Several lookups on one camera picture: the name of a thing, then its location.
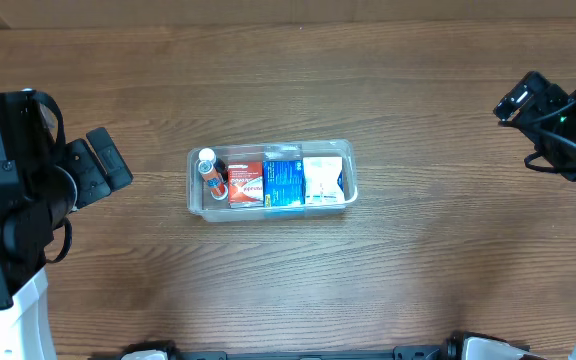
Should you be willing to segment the red Panadol box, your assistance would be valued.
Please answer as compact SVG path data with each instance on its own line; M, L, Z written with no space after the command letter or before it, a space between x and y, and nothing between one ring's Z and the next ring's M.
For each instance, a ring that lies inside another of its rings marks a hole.
M263 205L263 165L239 162L228 165L228 201L231 208Z

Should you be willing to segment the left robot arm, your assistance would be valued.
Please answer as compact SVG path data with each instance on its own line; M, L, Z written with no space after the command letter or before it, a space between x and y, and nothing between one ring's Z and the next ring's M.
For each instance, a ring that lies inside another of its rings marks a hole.
M132 181L108 132L97 128L53 160L43 127L0 127L0 359L54 359L48 320L45 248L57 229L63 260L72 244L70 213Z

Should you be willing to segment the blue VapoDrops box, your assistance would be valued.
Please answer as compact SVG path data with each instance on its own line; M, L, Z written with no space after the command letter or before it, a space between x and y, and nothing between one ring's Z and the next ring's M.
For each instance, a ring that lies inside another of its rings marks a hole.
M264 161L262 166L265 207L304 204L304 166L301 160Z

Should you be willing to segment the white bandage box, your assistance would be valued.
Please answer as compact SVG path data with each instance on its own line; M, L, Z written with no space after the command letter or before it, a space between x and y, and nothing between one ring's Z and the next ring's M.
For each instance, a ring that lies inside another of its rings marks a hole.
M305 157L302 162L306 205L331 205L345 201L341 157Z

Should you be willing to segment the orange tube white cap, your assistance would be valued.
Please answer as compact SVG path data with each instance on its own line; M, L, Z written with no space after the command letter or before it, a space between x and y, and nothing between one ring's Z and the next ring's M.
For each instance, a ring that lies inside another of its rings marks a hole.
M215 200L224 200L228 196L228 188L211 161L201 160L198 164L198 172Z

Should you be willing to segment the dark bottle white cap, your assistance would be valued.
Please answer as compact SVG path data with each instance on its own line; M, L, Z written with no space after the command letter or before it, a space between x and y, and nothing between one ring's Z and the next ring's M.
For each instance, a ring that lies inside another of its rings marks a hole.
M199 151L200 161L209 161L212 163L222 179L228 181L228 171L225 162L220 159L212 148L203 148Z

